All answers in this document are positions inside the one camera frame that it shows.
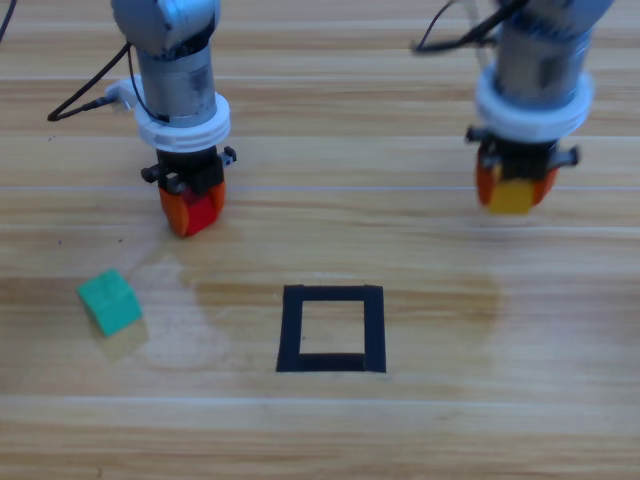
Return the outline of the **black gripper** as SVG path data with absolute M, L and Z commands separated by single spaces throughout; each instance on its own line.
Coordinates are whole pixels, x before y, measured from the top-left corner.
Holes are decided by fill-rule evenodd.
M 191 191 L 209 197 L 217 219 L 225 206 L 226 185 L 223 169 L 236 161 L 236 151 L 225 146 L 221 153 L 213 146 L 188 153 L 157 150 L 158 162 L 141 170 L 147 183 L 157 183 L 162 210 L 169 227 L 177 236 L 185 236 L 189 226 L 189 214 L 180 194 Z
M 485 127 L 469 127 L 465 140 L 478 143 L 475 185 L 479 204 L 488 206 L 499 180 L 534 182 L 532 205 L 539 205 L 555 184 L 559 168 L 580 162 L 577 146 L 562 150 L 557 140 L 514 141 L 498 136 Z

